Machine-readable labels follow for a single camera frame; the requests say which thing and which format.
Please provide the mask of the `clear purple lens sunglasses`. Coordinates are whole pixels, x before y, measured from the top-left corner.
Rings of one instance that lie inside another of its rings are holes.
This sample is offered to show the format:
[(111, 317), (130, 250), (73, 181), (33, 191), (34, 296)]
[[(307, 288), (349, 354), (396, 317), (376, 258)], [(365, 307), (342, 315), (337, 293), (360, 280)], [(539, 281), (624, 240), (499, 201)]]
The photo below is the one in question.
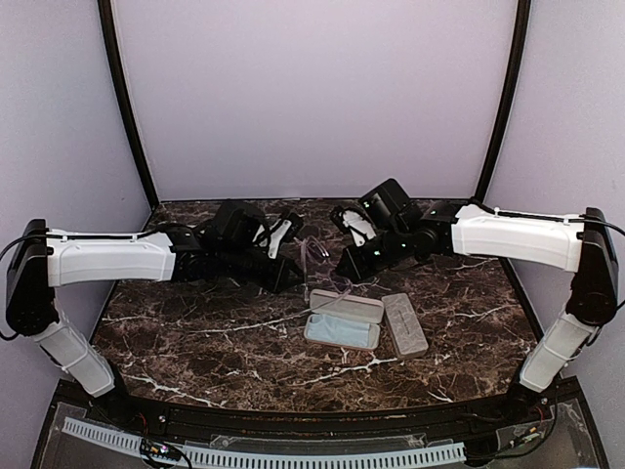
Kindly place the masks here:
[(310, 302), (312, 290), (315, 288), (337, 293), (340, 297), (354, 292), (354, 285), (350, 280), (334, 273), (331, 254), (319, 239), (309, 235), (296, 238), (295, 241), (304, 275), (303, 299), (306, 304)]

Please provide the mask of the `pink glasses case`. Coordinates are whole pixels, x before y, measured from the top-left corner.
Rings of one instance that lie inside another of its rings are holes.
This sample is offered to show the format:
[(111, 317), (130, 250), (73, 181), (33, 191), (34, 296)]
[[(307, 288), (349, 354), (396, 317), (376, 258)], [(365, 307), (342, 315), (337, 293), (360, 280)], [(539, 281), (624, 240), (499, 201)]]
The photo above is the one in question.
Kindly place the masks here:
[(313, 343), (374, 351), (380, 340), (385, 307), (380, 300), (314, 289), (304, 338)]

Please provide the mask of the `grey case teal lining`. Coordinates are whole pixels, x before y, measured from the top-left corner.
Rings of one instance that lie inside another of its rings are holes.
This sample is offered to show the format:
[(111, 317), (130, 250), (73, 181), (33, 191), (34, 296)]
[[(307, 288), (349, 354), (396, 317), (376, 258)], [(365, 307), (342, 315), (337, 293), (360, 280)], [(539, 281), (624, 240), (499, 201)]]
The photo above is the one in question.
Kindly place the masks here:
[(429, 343), (408, 295), (386, 295), (381, 301), (396, 355), (400, 359), (423, 357), (429, 349)]

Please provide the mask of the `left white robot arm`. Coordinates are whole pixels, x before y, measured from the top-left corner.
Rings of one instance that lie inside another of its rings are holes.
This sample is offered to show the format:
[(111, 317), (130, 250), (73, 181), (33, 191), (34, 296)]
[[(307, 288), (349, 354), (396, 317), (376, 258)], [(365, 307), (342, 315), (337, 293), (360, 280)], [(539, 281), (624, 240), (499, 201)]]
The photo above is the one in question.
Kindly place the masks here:
[(286, 211), (270, 222), (258, 207), (223, 202), (215, 216), (195, 227), (161, 224), (134, 234), (85, 234), (52, 230), (42, 219), (5, 247), (6, 322), (16, 336), (31, 338), (62, 371), (73, 377), (117, 426), (138, 417), (123, 381), (57, 306), (56, 288), (117, 280), (195, 282), (231, 277), (279, 293), (301, 284), (295, 261), (280, 254), (302, 218)]

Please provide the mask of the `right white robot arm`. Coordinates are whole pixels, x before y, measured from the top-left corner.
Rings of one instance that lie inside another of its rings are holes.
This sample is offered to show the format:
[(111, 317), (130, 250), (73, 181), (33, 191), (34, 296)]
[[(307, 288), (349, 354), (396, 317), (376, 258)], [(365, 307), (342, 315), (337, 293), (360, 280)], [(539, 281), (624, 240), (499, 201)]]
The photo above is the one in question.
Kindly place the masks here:
[(581, 215), (544, 215), (490, 208), (472, 199), (440, 200), (421, 210), (399, 182), (389, 179), (358, 200), (335, 207), (331, 221), (353, 244), (336, 273), (357, 283), (405, 259), (431, 255), (490, 256), (533, 262), (570, 272), (570, 297), (519, 372), (518, 384), (498, 404), (498, 414), (518, 424), (581, 348), (614, 319), (619, 266), (601, 210)]

